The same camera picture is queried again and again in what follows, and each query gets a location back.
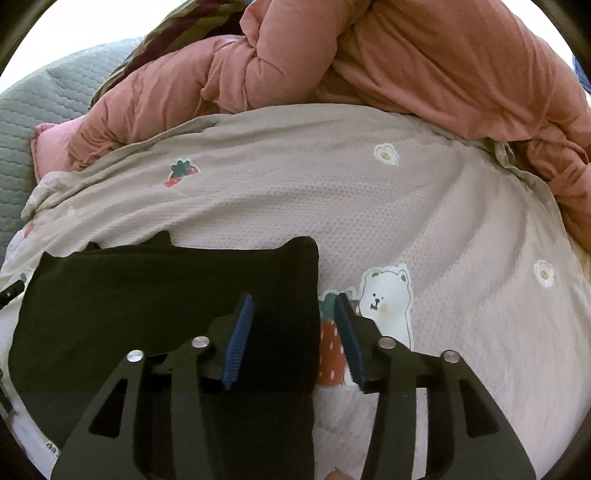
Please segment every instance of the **gray quilted blanket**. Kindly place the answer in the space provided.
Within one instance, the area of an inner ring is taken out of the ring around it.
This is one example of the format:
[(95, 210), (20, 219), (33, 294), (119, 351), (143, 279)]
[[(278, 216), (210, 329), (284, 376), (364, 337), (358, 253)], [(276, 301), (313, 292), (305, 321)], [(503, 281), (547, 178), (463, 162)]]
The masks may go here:
[(60, 124), (88, 110), (90, 98), (139, 44), (99, 45), (43, 67), (0, 95), (0, 264), (24, 224), (21, 211), (35, 187), (30, 138), (43, 122)]

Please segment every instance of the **blue gripper pad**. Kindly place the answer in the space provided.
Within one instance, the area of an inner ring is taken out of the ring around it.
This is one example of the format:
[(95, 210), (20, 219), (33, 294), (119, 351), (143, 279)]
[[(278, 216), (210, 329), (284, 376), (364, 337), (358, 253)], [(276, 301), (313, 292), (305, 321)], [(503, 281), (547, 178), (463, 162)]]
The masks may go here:
[(244, 299), (236, 326), (232, 332), (232, 336), (228, 341), (226, 353), (224, 356), (224, 364), (222, 371), (222, 385), (225, 390), (229, 390), (232, 384), (238, 379), (238, 372), (240, 371), (240, 364), (242, 363), (242, 355), (246, 348), (246, 341), (248, 340), (248, 333), (251, 331), (252, 317), (254, 315), (254, 301), (252, 296), (248, 294)]
[(342, 293), (335, 298), (335, 323), (339, 331), (340, 341), (343, 345), (343, 352), (349, 364), (351, 378), (363, 388), (366, 383), (365, 366), (363, 363), (363, 352), (355, 329), (353, 328), (354, 313), (347, 295)]

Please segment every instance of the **white wall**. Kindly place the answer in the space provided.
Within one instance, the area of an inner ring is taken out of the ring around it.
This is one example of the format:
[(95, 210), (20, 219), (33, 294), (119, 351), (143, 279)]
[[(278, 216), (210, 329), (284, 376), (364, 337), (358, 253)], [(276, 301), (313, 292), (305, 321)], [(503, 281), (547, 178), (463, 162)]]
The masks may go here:
[[(183, 1), (57, 0), (18, 47), (0, 77), (0, 92), (38, 68), (70, 53), (145, 35)], [(530, 0), (503, 1), (572, 67), (568, 45), (538, 7)]]

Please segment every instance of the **strawberry print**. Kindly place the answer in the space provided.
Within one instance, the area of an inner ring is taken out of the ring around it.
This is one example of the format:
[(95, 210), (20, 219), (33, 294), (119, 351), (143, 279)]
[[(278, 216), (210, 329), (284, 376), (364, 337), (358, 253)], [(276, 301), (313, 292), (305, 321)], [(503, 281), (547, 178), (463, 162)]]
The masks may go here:
[(195, 175), (196, 173), (200, 172), (199, 168), (191, 165), (189, 160), (179, 160), (175, 163), (175, 165), (170, 166), (170, 170), (172, 170), (173, 173), (170, 178), (164, 182), (163, 185), (165, 187), (172, 187), (173, 185), (179, 183), (187, 175)]
[(29, 223), (26, 227), (25, 227), (25, 231), (22, 235), (23, 238), (28, 238), (29, 235), (31, 234), (31, 232), (33, 231), (33, 229), (35, 228), (35, 225), (33, 225), (32, 223)]
[(322, 323), (320, 331), (320, 368), (316, 385), (338, 387), (345, 384), (347, 359), (334, 319)]
[[(348, 290), (345, 294), (351, 303), (353, 312), (359, 315), (359, 302), (352, 299), (354, 292)], [(352, 383), (352, 380), (348, 381), (347, 379), (347, 376), (350, 376), (350, 374), (347, 375), (347, 359), (334, 319), (337, 295), (335, 292), (328, 292), (324, 295), (324, 299), (319, 301), (322, 328), (320, 331), (320, 366), (316, 385), (321, 387), (341, 387)]]

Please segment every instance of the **white bedsheet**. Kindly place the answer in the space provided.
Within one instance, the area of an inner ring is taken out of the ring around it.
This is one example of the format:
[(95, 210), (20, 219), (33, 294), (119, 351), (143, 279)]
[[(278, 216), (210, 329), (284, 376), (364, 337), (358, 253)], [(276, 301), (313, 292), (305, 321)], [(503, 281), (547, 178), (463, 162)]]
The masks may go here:
[[(430, 355), (459, 351), (541, 478), (591, 404), (591, 290), (548, 187), (511, 162), (506, 145), (366, 107), (196, 119), (84, 172), (46, 177), (0, 288), (28, 277), (43, 251), (64, 256), (89, 241), (133, 244), (168, 229), (184, 247), (252, 249), (310, 235), (319, 300), (349, 290), (382, 333)], [(175, 184), (173, 166), (187, 173)], [(378, 310), (368, 310), (373, 293), (384, 298)], [(8, 377), (20, 301), (0, 312)], [(335, 467), (360, 478), (376, 396), (319, 386), (314, 403), (316, 479)], [(15, 434), (48, 476), (57, 452), (17, 410)], [(418, 422), (415, 478), (426, 458), (424, 416)]]

